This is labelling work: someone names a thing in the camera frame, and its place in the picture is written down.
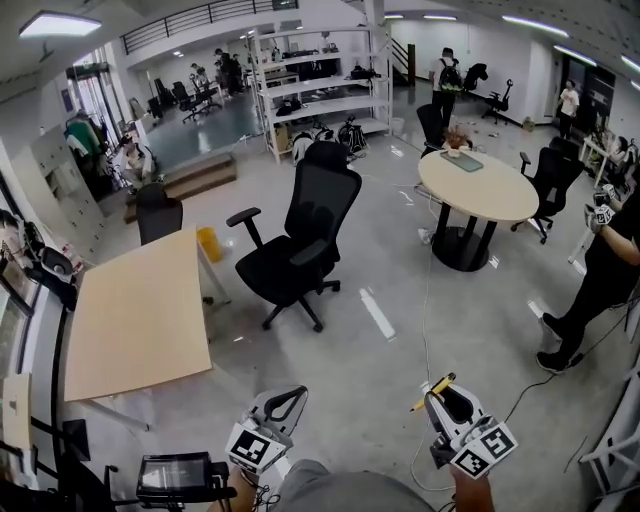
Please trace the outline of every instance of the sneaker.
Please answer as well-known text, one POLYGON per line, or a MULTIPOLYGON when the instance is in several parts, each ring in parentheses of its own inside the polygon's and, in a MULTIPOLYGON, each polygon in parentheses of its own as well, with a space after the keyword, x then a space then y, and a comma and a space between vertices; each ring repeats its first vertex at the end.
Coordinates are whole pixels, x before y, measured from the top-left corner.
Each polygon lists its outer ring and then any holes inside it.
POLYGON ((540 323, 553 335, 556 341, 562 341, 562 335, 560 334, 560 332, 562 332, 560 320, 555 316, 551 316, 549 313, 543 313, 542 318, 540 318, 540 323))
POLYGON ((547 354, 545 352, 536 354, 536 362, 540 368, 555 375, 564 373, 569 367, 569 363, 561 361, 557 354, 547 354))

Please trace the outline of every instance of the metal shelving unit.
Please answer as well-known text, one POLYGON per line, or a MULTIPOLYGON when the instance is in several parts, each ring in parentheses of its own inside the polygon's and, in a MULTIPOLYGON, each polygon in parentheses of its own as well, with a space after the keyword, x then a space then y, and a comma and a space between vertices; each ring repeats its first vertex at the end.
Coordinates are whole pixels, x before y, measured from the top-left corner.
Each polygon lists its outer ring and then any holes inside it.
MULTIPOLYGON (((365 27, 338 27, 338 28, 314 28, 303 30, 292 30, 286 32, 275 32, 270 34, 259 34, 258 29, 254 29, 253 36, 249 36, 252 39, 253 56, 257 56, 257 59, 252 58, 253 62, 257 61, 257 64, 253 66, 253 81, 256 84, 254 87, 254 99, 257 104, 258 115, 262 121, 263 131, 265 136, 265 144, 269 150, 273 153, 276 161, 280 163, 281 155, 290 153, 291 149, 278 150, 276 140, 275 126, 279 123, 286 123, 298 119, 307 117, 323 116, 325 114, 335 112, 346 111, 368 111, 368 117, 358 118, 357 124, 362 127, 365 134, 387 131, 390 132, 390 122, 392 117, 392 98, 393 98, 393 79, 390 69, 390 44, 388 34, 384 34, 385 44, 377 51, 374 48, 374 35, 380 37, 382 34, 377 32, 383 29, 373 26, 365 27), (302 57, 294 57, 284 59, 279 62, 262 62, 262 41, 289 37, 289 36, 301 36, 304 34, 314 34, 322 32, 366 32, 368 37, 365 37, 365 48, 362 51, 348 51, 348 52, 335 52, 335 53, 318 53, 315 55, 305 55, 302 57), (346 79, 345 76, 332 76, 329 78, 320 78, 316 80, 305 80, 302 82, 296 82, 291 84, 280 85, 277 87, 267 87, 268 76, 265 75, 267 71, 283 68, 288 65, 302 64, 307 62, 317 62, 329 59, 363 59, 366 64, 362 64, 363 67, 374 67, 374 62, 377 69, 383 69, 385 79, 382 82, 372 82, 368 80, 351 80, 346 79), (363 92, 361 95, 348 95, 338 98, 326 98, 318 101, 310 101, 303 103, 301 109, 292 112, 286 116, 277 116, 277 108, 273 107, 273 100, 277 98, 283 98, 286 96, 297 96, 303 92, 323 90, 328 88, 339 88, 360 85, 363 86, 363 92)), ((330 125, 329 127, 336 132, 340 128, 342 123, 330 125)))

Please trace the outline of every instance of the round table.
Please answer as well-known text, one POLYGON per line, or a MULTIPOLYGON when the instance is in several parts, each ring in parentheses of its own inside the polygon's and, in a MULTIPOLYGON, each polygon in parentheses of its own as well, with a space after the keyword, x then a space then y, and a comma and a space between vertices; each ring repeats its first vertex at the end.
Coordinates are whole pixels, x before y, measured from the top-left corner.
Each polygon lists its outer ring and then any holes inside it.
POLYGON ((474 272, 489 259, 487 249, 496 224, 533 217, 538 210, 538 194, 524 175, 489 155, 462 151, 484 165, 467 172, 443 158, 442 153, 429 153, 418 166, 422 184, 442 200, 433 252, 448 267, 474 272), (469 215, 466 228, 447 227, 451 208, 469 215), (473 232, 478 218, 488 221, 482 238, 473 232))

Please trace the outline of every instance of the man with backpack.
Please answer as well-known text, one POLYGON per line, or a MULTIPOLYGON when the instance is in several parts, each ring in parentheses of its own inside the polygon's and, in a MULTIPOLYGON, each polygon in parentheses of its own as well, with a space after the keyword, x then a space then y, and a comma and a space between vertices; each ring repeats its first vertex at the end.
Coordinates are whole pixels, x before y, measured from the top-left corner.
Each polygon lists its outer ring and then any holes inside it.
POLYGON ((434 63, 434 70, 429 72, 429 80, 433 84, 431 103, 442 114, 442 127, 448 128, 451 112, 456 102, 456 92, 462 90, 462 78, 458 71, 458 61, 453 58, 451 48, 443 48, 442 58, 434 63))

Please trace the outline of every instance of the black pants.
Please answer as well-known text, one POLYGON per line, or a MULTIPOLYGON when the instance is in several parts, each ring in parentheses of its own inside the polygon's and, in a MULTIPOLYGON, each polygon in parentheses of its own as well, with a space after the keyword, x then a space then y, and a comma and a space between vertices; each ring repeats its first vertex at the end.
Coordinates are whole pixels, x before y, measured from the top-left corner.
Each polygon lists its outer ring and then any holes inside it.
POLYGON ((560 137, 563 139, 571 138, 571 121, 573 118, 570 115, 560 112, 560 137))
POLYGON ((46 286, 57 295, 62 305, 69 311, 76 310, 76 302, 78 301, 78 290, 75 286, 65 283, 52 273, 47 272, 39 263, 34 263, 34 268, 26 268, 24 273, 29 279, 42 286, 46 286))
POLYGON ((456 102, 456 95, 450 92, 433 91, 431 104, 442 114, 442 128, 449 128, 451 122, 451 112, 456 102))
POLYGON ((577 352, 584 337, 584 330, 600 313, 611 306, 624 303, 631 290, 615 286, 615 279, 602 271, 587 270, 582 286, 573 305, 566 315, 560 318, 562 345, 558 357, 568 363, 577 352))

